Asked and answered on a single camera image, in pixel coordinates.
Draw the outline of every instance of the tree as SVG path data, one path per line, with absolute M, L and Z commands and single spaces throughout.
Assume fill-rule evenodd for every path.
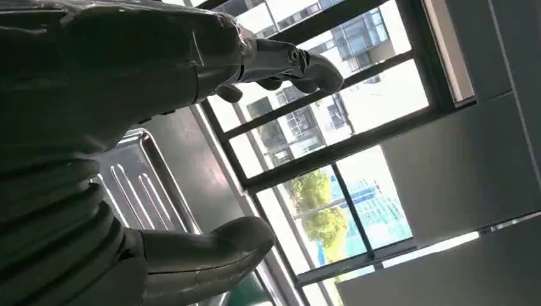
M 316 170 L 295 178 L 290 184 L 297 213 L 305 213 L 302 227 L 310 240 L 320 241 L 329 262 L 343 258 L 343 242 L 348 232 L 348 221 L 339 207 L 313 212 L 330 202 L 330 178 Z

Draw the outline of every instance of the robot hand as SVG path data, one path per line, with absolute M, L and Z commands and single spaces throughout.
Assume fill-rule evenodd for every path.
M 318 89 L 336 92 L 344 79 L 336 67 L 319 54 L 298 49 L 291 43 L 256 40 L 255 58 L 241 66 L 238 79 L 232 83 L 256 82 L 274 91 L 284 81 L 291 81 L 298 90 L 309 94 Z M 213 94 L 231 103 L 242 97 L 242 92 L 230 84 L 218 87 Z

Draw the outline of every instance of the window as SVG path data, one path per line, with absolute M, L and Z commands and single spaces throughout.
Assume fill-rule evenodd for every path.
M 218 9 L 238 13 L 259 38 L 323 55 L 346 79 L 338 92 L 308 95 L 290 82 L 275 91 L 239 84 L 238 103 L 202 103 L 242 188 L 276 232 L 299 294 L 342 305 L 335 283 L 414 247 L 379 143 L 455 111 L 422 1 L 243 3 Z

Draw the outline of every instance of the glass pane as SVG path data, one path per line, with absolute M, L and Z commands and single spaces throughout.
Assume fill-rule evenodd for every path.
M 312 5 L 311 3 L 317 1 L 287 1 L 288 4 L 284 4 L 283 2 L 284 1 L 282 0 L 274 0 L 274 2 L 269 1 L 271 11 L 275 12 L 273 6 L 278 4 L 288 7 L 288 5 L 294 3 L 295 5 L 305 5 L 304 7 L 309 7 L 309 5 Z M 318 5 L 324 8 L 327 7 L 326 5 L 329 3 L 334 5 L 337 2 L 339 1 L 321 0 Z M 226 3 L 229 6 L 224 6 L 223 8 L 220 7 L 220 10 L 229 10 L 230 12 L 248 10 L 248 5 L 246 3 L 245 0 L 231 0 Z M 251 7 L 253 8 L 246 11 L 246 13 L 241 14 L 242 18 L 239 17 L 239 22 L 241 24 L 255 33 L 258 33 L 257 36 L 259 38 L 266 38 L 268 37 L 267 34 L 277 31 L 277 28 L 272 25 L 271 16 L 268 11 L 266 11 L 264 3 L 259 4 L 257 8 L 256 6 Z M 256 10 L 262 10 L 263 12 L 256 13 Z M 341 74 L 346 78 L 360 70 L 383 62 L 396 54 L 406 52 L 411 49 L 411 46 L 396 3 L 394 1 L 388 1 L 379 8 L 363 13 L 329 31 L 325 31 L 318 36 L 301 43 L 299 48 L 322 54 L 333 62 Z M 414 69 L 412 73 L 414 74 L 413 80 L 415 80 L 417 71 Z M 374 77 L 367 82 L 375 84 L 381 82 L 381 80 L 378 77 Z M 257 84 L 240 84 L 239 89 L 244 95 L 238 105 L 247 121 L 271 112 L 284 104 L 291 103 L 304 96 L 304 94 L 293 87 L 290 82 L 285 82 L 276 91 L 267 91 Z M 251 105 L 263 98 L 268 99 L 269 107 L 259 109 L 257 112 L 251 111 Z
M 237 17 L 239 23 L 254 32 L 257 38 L 268 38 L 341 1 L 266 0 L 265 3 L 265 0 L 229 0 L 215 11 Z
M 271 205 L 263 209 L 268 214 L 281 210 L 291 221 L 272 227 L 293 226 L 304 255 L 315 267 L 366 252 L 331 167 L 280 184 L 273 191 L 285 207 Z
M 412 237 L 380 146 L 342 159 L 337 165 L 372 248 Z
M 267 97 L 265 103 L 268 100 L 273 107 L 295 95 L 293 87 L 284 88 Z M 269 167 L 273 168 L 426 106 L 428 100 L 417 67 L 410 60 L 248 133 L 260 144 L 254 149 L 268 156 Z M 246 112 L 256 115 L 256 110 L 265 111 L 268 107 L 247 109 Z
M 162 0 L 163 3 L 196 7 L 207 0 Z
M 308 297 L 311 305 L 344 306 L 344 302 L 342 301 L 336 284 L 339 282 L 347 281 L 349 279 L 354 279 L 356 277 L 370 274 L 374 271 L 374 266 L 365 266 L 364 268 L 338 275 L 337 277 L 331 279 L 326 279 L 320 283 L 304 286 L 302 289 Z M 325 294 L 325 292 L 329 295 L 329 298 L 332 302 L 331 305 L 324 302 L 325 300 L 323 299 L 323 294 Z

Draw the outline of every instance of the wall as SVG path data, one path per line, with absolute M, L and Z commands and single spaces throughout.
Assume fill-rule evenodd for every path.
M 418 245 L 541 209 L 513 95 L 382 145 Z
M 541 209 L 488 2 L 447 4 L 478 105 L 382 145 L 418 245 Z
M 445 0 L 475 97 L 483 103 L 511 90 L 488 0 Z
M 541 305 L 539 217 L 339 283 L 346 306 Z

